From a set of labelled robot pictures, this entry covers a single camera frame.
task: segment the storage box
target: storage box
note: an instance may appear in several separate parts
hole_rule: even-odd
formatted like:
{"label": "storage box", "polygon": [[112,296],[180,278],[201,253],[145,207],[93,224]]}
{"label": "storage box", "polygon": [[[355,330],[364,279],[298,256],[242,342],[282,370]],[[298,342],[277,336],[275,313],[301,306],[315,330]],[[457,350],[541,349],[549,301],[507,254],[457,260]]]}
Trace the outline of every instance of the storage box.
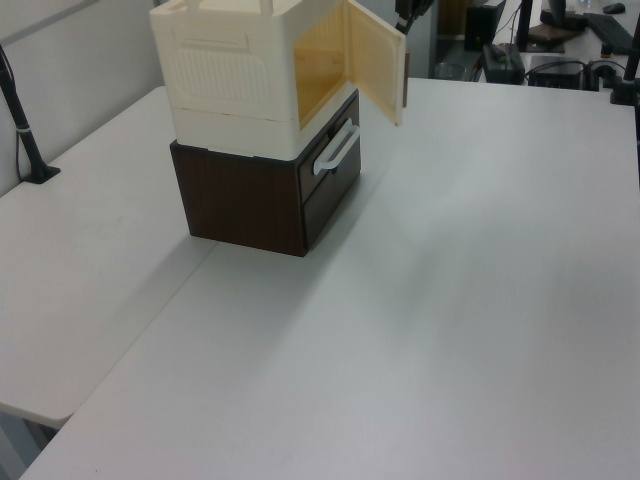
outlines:
{"label": "storage box", "polygon": [[355,0],[171,0],[150,16],[181,145],[295,160],[356,86],[401,121],[405,37]]}
{"label": "storage box", "polygon": [[360,173],[358,91],[402,115],[405,36],[355,0],[151,11],[192,235],[303,256]]}
{"label": "storage box", "polygon": [[191,234],[304,256],[360,174],[359,123],[354,93],[291,162],[173,142]]}

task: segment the monitor arm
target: monitor arm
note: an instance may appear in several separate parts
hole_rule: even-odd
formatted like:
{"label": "monitor arm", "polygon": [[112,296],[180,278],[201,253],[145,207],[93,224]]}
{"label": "monitor arm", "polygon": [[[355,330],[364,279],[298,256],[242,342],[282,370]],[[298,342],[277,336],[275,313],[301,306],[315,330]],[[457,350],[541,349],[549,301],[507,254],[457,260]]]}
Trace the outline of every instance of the monitor arm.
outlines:
{"label": "monitor arm", "polygon": [[408,34],[413,22],[427,13],[434,3],[435,0],[396,0],[396,29],[405,35]]}
{"label": "monitor arm", "polygon": [[636,22],[636,31],[631,41],[631,51],[627,60],[627,67],[622,78],[618,77],[611,92],[611,103],[616,105],[631,105],[636,107],[638,88],[636,86],[636,72],[640,61],[640,15]]}
{"label": "monitor arm", "polygon": [[38,145],[33,138],[31,127],[29,126],[29,122],[27,122],[27,117],[24,114],[22,104],[20,103],[20,99],[18,98],[15,79],[13,78],[13,72],[11,71],[9,61],[7,60],[7,56],[5,55],[1,45],[0,87],[2,88],[2,93],[4,94],[4,98],[7,101],[7,106],[9,107],[9,111],[11,112],[13,121],[16,124],[16,132],[22,140],[24,149],[27,152],[27,156],[29,157],[29,162],[31,163],[31,174],[26,176],[23,180],[29,183],[44,183],[54,175],[60,173],[60,169],[50,167],[49,165],[44,163],[44,160],[42,160],[42,157],[40,156]]}

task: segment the black stand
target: black stand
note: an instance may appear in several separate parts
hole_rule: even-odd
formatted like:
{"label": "black stand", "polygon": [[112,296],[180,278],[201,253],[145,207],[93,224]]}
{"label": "black stand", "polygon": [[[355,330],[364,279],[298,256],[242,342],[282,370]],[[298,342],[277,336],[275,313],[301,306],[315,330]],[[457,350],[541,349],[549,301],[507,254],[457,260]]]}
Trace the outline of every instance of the black stand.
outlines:
{"label": "black stand", "polygon": [[27,117],[22,109],[22,104],[20,103],[18,93],[16,92],[16,84],[1,46],[0,87],[2,88],[2,93],[7,101],[7,106],[11,112],[13,121],[16,124],[16,131],[18,132],[18,135],[20,135],[24,149],[29,157],[29,162],[31,163],[31,174],[27,175],[23,181],[40,185],[60,173],[60,169],[50,167],[44,163],[44,160],[42,160],[42,157],[40,156],[38,145],[33,138],[31,127],[29,126]]}
{"label": "black stand", "polygon": [[552,44],[529,42],[529,23],[531,23],[532,10],[533,0],[522,0],[518,18],[518,31],[516,32],[518,50],[529,53],[564,53],[564,45],[562,45],[561,41]]}
{"label": "black stand", "polygon": [[631,51],[629,52],[629,60],[627,60],[627,68],[622,78],[616,77],[611,92],[611,103],[614,105],[630,105],[636,106],[638,89],[636,87],[636,72],[638,70],[638,61],[640,61],[640,16],[636,23],[636,31],[631,41]]}

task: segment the white table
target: white table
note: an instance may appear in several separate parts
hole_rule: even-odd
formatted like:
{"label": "white table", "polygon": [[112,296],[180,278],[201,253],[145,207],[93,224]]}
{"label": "white table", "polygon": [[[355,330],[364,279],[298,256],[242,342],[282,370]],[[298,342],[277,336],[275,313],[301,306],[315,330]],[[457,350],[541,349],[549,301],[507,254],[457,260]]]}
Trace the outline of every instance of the white table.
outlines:
{"label": "white table", "polygon": [[24,480],[637,479],[632,109],[416,80],[404,126],[361,108],[321,242],[219,243]]}
{"label": "white table", "polygon": [[158,89],[0,199],[0,410],[59,428],[211,250]]}

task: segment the black device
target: black device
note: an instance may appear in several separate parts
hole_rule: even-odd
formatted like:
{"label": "black device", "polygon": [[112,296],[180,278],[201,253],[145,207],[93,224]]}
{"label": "black device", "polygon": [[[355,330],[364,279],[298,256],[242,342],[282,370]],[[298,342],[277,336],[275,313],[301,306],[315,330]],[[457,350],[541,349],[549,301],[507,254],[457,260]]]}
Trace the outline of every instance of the black device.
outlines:
{"label": "black device", "polygon": [[465,50],[480,52],[483,45],[493,41],[505,3],[506,0],[474,0],[467,7]]}
{"label": "black device", "polygon": [[[521,52],[559,52],[556,45],[533,44],[529,42],[529,23],[531,22],[531,11],[533,0],[522,0],[520,4],[520,18],[518,19],[518,31],[516,33],[516,45]],[[567,10],[566,0],[549,0],[549,11],[558,25],[563,25]]]}
{"label": "black device", "polygon": [[435,0],[396,0],[396,13],[398,14],[398,23],[396,30],[409,33],[413,22],[419,17],[427,13]]}
{"label": "black device", "polygon": [[531,87],[580,90],[581,77],[582,65],[580,65],[577,58],[535,55],[531,59],[528,85]]}
{"label": "black device", "polygon": [[636,30],[631,41],[629,59],[622,78],[616,77],[611,92],[611,103],[616,105],[630,105],[636,107],[638,112],[638,85],[636,84],[636,72],[640,62],[640,15],[636,22]]}
{"label": "black device", "polygon": [[483,45],[482,65],[488,83],[520,85],[524,81],[524,64],[515,45]]}
{"label": "black device", "polygon": [[31,164],[31,173],[22,180],[28,183],[42,184],[60,173],[60,169],[50,167],[44,163],[44,160],[42,160],[42,157],[40,156],[40,150],[38,150],[38,145],[33,137],[31,127],[29,126],[29,122],[27,122],[27,117],[22,109],[20,99],[18,98],[16,82],[13,78],[13,72],[9,65],[9,60],[7,59],[1,45],[0,88],[2,88],[2,93],[7,101],[7,106],[9,107],[13,121],[16,124],[16,132],[22,140],[22,144],[24,145],[24,149],[27,152],[27,156],[29,157],[29,162]]}
{"label": "black device", "polygon": [[589,21],[589,28],[603,43],[611,45],[613,53],[628,55],[631,51],[632,37],[618,21],[599,13],[585,13],[584,17]]}
{"label": "black device", "polygon": [[564,22],[558,23],[553,12],[547,9],[542,9],[540,12],[540,21],[545,25],[562,28],[563,30],[571,30],[572,32],[582,32],[589,26],[589,21],[584,17],[584,15],[574,12],[565,12]]}
{"label": "black device", "polygon": [[622,3],[612,3],[611,5],[607,5],[602,8],[602,13],[606,13],[607,15],[617,15],[619,13],[624,13],[626,8]]}

